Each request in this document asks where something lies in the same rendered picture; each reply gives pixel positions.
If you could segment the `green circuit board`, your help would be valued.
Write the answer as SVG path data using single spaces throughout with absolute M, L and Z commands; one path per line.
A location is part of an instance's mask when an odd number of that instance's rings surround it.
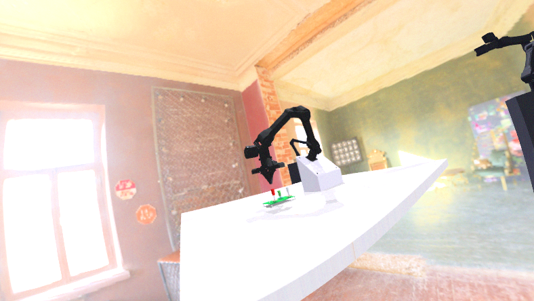
M 277 191 L 278 194 L 279 194 L 279 197 L 280 197 L 280 198 L 278 198 L 278 199 L 275 199 L 275 191 L 274 191 L 274 189 L 271 189 L 271 193 L 272 193 L 272 196 L 274 196 L 274 200 L 271 200 L 271 201 L 268 201 L 268 202 L 263 203 L 263 206 L 264 206 L 264 204 L 268 204 L 268 205 L 271 205 L 271 206 L 272 206 L 272 204 L 278 203 L 278 202 L 280 202 L 280 201 L 283 201 L 283 200 L 286 200 L 286 199 L 289 199 L 289 198 L 292 198 L 292 197 L 295 198 L 295 196 L 291 196 L 291 195 L 289 195 L 289 187 L 286 187 L 286 189 L 287 189 L 286 193 L 288 194 L 286 197 L 283 197 L 283 196 L 281 195 L 281 190 L 278 190 L 278 191 Z M 282 197 L 281 197 L 281 196 L 282 196 Z

